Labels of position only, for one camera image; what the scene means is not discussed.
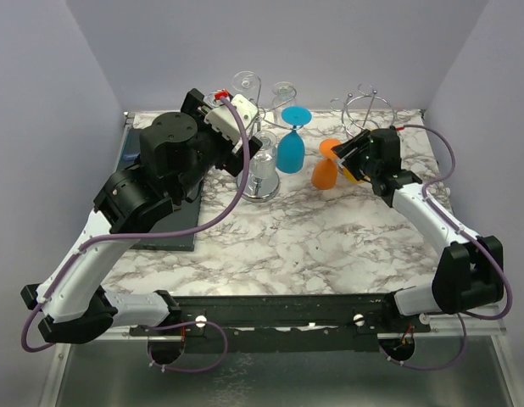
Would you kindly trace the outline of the clear wine glass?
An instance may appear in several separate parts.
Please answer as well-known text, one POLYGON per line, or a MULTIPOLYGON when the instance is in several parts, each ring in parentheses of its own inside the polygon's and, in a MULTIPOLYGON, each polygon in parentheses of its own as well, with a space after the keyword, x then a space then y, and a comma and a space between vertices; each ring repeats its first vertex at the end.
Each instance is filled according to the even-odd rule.
POLYGON ((271 131, 259 131, 254 136, 262 142, 262 147, 250 161, 249 181, 267 181, 276 173, 276 135, 271 131))
POLYGON ((242 95, 249 102, 259 108, 259 99, 261 96, 262 80, 252 71, 240 71, 235 74, 232 80, 232 94, 242 95))
POLYGON ((211 92, 204 96, 203 101, 205 104, 207 104, 211 109, 216 109, 219 106, 222 105, 222 102, 220 100, 220 92, 211 92))
POLYGON ((281 81, 272 87, 272 92, 274 97, 271 103, 271 112, 274 123, 285 125, 286 122, 282 119, 282 111, 287 107, 296 105, 297 91, 291 82, 281 81))

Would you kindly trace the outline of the yellow plastic wine glass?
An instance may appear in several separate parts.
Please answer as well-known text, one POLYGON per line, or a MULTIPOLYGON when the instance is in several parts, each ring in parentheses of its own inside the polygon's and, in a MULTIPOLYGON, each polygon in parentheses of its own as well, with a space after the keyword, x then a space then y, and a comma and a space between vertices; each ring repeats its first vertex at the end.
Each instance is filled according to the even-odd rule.
POLYGON ((350 182, 352 183, 355 183, 355 184, 359 184, 359 183, 363 183, 362 180, 358 180, 356 179, 352 173, 350 171, 348 171, 346 168, 344 167, 338 167, 339 171, 341 172, 341 174, 350 182))

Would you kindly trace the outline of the orange plastic wine glass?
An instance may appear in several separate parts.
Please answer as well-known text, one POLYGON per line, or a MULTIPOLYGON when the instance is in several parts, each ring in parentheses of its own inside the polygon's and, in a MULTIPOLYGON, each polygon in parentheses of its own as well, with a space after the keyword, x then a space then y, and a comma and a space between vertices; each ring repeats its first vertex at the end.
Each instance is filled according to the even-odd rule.
POLYGON ((311 176, 313 187, 319 190, 329 190, 335 187, 337 182, 337 155, 333 148, 340 142, 336 138, 328 138, 319 145, 322 159, 315 165, 311 176))

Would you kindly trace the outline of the blue plastic wine glass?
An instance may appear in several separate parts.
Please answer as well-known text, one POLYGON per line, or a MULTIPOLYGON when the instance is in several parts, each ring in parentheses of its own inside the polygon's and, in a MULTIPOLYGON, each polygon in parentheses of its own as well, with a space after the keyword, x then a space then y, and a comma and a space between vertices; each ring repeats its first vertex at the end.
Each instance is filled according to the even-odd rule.
POLYGON ((310 123, 312 114, 304 107, 290 106, 282 111, 283 121, 292 129, 277 146, 276 168, 286 174, 300 172, 304 165, 305 146, 298 128, 310 123))

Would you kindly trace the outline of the chrome swirl wine glass rack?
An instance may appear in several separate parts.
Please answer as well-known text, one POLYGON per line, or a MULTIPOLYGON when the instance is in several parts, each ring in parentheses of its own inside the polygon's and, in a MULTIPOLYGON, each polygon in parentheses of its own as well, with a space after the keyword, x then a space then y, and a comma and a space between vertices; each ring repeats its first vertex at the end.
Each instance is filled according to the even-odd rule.
POLYGON ((276 171, 276 135, 272 131, 263 130, 262 125, 267 124, 282 130, 291 128, 282 118, 282 111, 296 104, 297 91, 291 82, 277 82, 272 87, 274 97, 270 108, 263 109, 259 105, 262 81, 254 72, 242 71, 236 74, 233 87, 258 107, 259 115, 249 124, 248 129, 251 136, 262 142, 261 149, 250 160, 242 197, 250 202, 265 202, 277 195, 280 178, 276 171))

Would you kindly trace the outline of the dark grey box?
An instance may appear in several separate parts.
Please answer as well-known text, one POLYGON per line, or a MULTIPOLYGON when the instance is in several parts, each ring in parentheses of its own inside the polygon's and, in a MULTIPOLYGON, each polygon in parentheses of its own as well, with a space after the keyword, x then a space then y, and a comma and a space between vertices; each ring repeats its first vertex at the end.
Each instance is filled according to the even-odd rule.
MULTIPOLYGON (((125 162, 121 160, 124 154, 140 152, 139 135, 140 129, 128 125, 124 129, 122 145, 117 158, 116 169, 123 170, 134 161, 125 162)), ((183 202, 179 209, 171 215, 158 221, 151 229, 151 233, 182 231, 191 229, 198 225, 198 217, 201 205, 201 194, 194 193, 192 203, 183 202)), ((133 250, 166 251, 166 252, 192 252, 195 248, 195 236, 183 236, 173 238, 150 238, 143 239, 132 246, 133 250)))

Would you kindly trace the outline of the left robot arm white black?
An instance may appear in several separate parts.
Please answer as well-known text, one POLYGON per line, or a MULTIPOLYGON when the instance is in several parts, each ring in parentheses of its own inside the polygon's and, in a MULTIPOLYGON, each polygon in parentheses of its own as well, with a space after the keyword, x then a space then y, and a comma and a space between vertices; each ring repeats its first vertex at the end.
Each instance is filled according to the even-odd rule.
POLYGON ((117 326, 146 326, 171 334, 181 308, 165 291, 120 294, 102 283, 120 257, 153 227, 191 202, 211 169, 244 174, 261 141, 249 137, 257 106, 242 95, 217 92, 211 102, 192 89, 181 109, 159 115, 139 135, 135 162, 113 173, 87 222, 56 271, 22 289, 44 347, 83 344, 117 326))

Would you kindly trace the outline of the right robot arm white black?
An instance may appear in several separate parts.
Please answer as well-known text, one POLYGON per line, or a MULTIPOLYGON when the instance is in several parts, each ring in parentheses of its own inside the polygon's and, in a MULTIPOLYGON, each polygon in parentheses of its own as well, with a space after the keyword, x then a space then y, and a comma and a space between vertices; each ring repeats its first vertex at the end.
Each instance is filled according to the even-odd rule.
POLYGON ((387 330, 402 331, 412 315, 468 312, 504 297, 502 243, 457 220, 426 182, 403 168, 395 127, 363 130, 331 151, 355 180, 368 181, 376 196, 411 222, 439 257, 430 282, 391 293, 391 305, 380 314, 387 330))

